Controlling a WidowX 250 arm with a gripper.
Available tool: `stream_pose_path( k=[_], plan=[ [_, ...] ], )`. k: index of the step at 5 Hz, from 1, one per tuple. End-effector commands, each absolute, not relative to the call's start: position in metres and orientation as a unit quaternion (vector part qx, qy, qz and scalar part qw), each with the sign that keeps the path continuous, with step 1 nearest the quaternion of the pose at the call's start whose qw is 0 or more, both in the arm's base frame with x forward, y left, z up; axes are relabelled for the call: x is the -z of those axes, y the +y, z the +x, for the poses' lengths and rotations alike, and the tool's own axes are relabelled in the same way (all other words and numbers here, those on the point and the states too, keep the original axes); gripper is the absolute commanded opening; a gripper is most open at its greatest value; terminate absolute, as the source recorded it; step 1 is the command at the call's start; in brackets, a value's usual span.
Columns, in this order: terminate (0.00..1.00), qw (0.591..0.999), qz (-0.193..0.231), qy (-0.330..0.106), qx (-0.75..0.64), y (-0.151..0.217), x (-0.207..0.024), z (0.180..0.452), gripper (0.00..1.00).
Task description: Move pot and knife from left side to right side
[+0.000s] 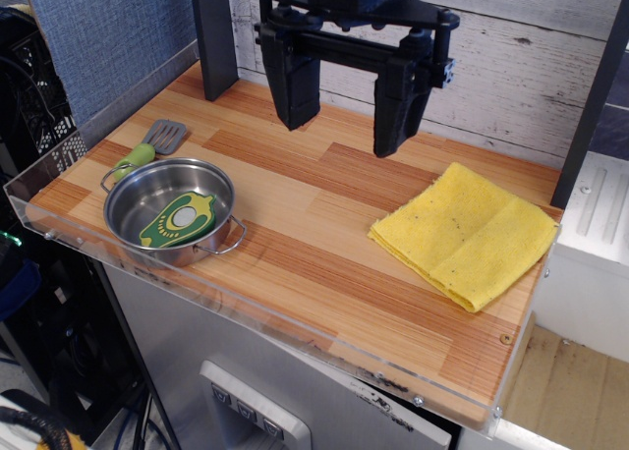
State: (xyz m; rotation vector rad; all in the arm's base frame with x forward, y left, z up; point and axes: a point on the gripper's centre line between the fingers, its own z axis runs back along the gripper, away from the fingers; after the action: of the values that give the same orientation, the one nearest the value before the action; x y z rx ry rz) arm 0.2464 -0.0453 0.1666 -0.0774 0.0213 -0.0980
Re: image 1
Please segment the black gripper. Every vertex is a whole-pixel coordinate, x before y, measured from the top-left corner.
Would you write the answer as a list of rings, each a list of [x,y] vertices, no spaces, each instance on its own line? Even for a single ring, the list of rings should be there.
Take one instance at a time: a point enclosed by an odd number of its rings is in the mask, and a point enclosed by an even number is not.
[[[374,145],[377,157],[394,154],[413,137],[432,87],[452,80],[450,33],[460,19],[422,0],[259,0],[257,25],[262,62],[276,113],[296,130],[320,110],[320,61],[374,73]],[[405,27],[398,47],[323,32],[325,23],[342,31],[370,26]],[[299,46],[308,51],[308,56]]]

